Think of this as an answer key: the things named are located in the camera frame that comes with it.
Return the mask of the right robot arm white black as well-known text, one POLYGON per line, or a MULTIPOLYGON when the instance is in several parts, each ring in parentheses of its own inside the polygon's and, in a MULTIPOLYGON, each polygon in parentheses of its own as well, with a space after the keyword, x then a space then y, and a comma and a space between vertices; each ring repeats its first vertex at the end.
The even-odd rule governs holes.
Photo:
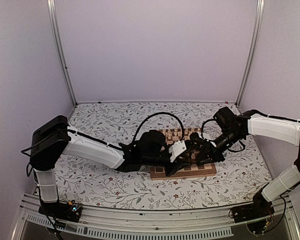
POLYGON ((221 128, 219 137, 207 140, 195 135, 191 140, 178 141, 169 150, 170 161, 179 161, 181 167, 191 165, 191 158, 186 154, 198 147, 195 164, 222 162, 225 159, 223 153, 248 135, 268 137, 298 147, 297 159, 292 166, 253 196, 254 203, 249 206, 248 213, 252 218, 259 218, 268 210, 269 202, 300 182, 300 120, 267 115, 255 109, 236 115, 228 107, 219 109, 212 120, 221 128))

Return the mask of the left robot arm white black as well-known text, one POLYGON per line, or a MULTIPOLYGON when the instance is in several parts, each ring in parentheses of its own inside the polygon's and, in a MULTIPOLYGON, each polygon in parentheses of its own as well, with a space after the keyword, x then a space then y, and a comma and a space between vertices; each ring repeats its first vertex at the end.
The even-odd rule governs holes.
POLYGON ((31 146, 21 153, 29 157, 45 209, 60 217, 65 210, 59 202, 54 168, 61 155, 80 157, 124 173, 139 171, 142 166, 159 166, 171 175, 181 168, 178 160, 186 149, 184 140, 168 144, 158 130, 116 146, 78 131, 68 124, 67 117, 58 115, 32 134, 31 146))

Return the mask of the wooden chess board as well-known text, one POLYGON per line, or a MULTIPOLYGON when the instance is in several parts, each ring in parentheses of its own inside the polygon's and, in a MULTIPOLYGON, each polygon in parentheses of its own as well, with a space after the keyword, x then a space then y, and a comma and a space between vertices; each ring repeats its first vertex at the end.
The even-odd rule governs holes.
MULTIPOLYGON (((163 133, 166 138, 166 143, 173 144, 180 141, 182 138, 182 130, 180 128, 172 129, 159 129, 159 132, 163 133)), ((189 178, 200 178, 200 177, 210 177, 215 176, 217 173, 214 163, 207 163, 204 165, 193 164, 187 166, 171 176, 166 176, 165 169, 163 167, 152 167, 150 169, 150 179, 152 181, 161 180, 180 180, 189 178)))

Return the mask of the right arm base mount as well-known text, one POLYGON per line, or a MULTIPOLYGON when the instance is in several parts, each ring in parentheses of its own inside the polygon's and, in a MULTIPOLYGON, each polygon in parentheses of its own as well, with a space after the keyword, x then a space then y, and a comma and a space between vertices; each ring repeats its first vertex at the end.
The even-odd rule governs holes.
POLYGON ((248 230, 255 235, 266 232, 275 213, 272 202, 266 201, 262 196, 254 197, 253 202, 231 208, 229 216, 235 223, 247 222, 248 230))

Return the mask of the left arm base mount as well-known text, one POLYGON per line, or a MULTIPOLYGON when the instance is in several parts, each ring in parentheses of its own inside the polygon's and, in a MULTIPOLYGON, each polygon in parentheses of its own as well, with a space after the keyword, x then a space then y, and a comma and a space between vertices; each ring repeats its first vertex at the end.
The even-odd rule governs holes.
POLYGON ((62 202, 57 200, 56 202, 47 203, 39 197, 40 207, 38 212, 40 214, 52 217, 57 220, 65 220, 74 223, 78 223, 81 214, 83 204, 81 202, 76 202, 71 200, 69 202, 62 202))

